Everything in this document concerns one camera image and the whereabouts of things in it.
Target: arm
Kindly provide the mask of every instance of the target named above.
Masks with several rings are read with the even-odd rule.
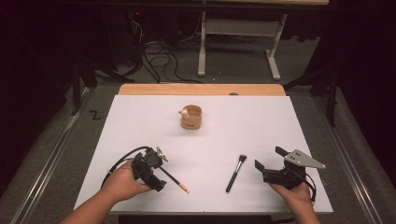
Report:
[[[309,187],[302,183],[298,187],[288,190],[281,185],[269,184],[285,201],[286,206],[293,213],[298,224],[319,224],[314,207],[312,206]]]
[[[103,223],[108,212],[116,203],[149,190],[149,186],[142,185],[134,180],[132,161],[127,161],[107,179],[96,194],[80,205],[61,223]]]

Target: white tabletop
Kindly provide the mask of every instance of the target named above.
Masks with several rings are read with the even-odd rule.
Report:
[[[180,126],[178,110],[203,109],[199,130]],[[288,213],[283,200],[254,167],[283,168],[275,147],[300,149],[310,155],[291,100],[287,96],[117,95],[78,195],[76,207],[97,190],[106,171],[134,148],[159,147],[169,162],[163,168],[184,184],[186,193],[161,170],[167,184],[116,204],[111,213],[137,214],[265,214]],[[230,193],[226,187],[240,154],[247,155]],[[315,210],[332,212],[318,171],[306,168],[318,188]]]

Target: desk leg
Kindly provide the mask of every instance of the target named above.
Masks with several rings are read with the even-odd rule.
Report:
[[[280,36],[282,35],[283,27],[285,26],[285,21],[286,21],[287,17],[288,17],[288,14],[282,14],[279,25],[277,26],[277,30],[276,30],[276,34],[275,34],[275,38],[274,38],[274,45],[271,49],[268,49],[266,51],[268,64],[270,65],[271,73],[272,73],[274,80],[280,80],[280,74],[279,74],[279,71],[277,70],[274,55],[275,55],[275,51],[277,48],[277,44],[279,43],[279,40],[280,40]]]
[[[198,77],[205,76],[205,65],[206,65],[206,52],[205,52],[205,39],[206,39],[206,12],[202,12],[202,23],[201,23],[201,47],[199,50],[199,61],[198,61]]]

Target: brush handle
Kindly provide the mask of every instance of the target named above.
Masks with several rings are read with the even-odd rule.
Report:
[[[233,172],[233,177],[231,177],[230,183],[227,186],[227,189],[225,190],[227,193],[230,192],[231,187],[233,186],[233,182],[235,181],[237,172]]]

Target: person's left hand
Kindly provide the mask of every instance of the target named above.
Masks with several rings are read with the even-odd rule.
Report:
[[[134,180],[132,161],[127,161],[108,177],[99,192],[102,191],[110,195],[115,203],[118,203],[149,190],[150,187],[148,185],[140,184]]]

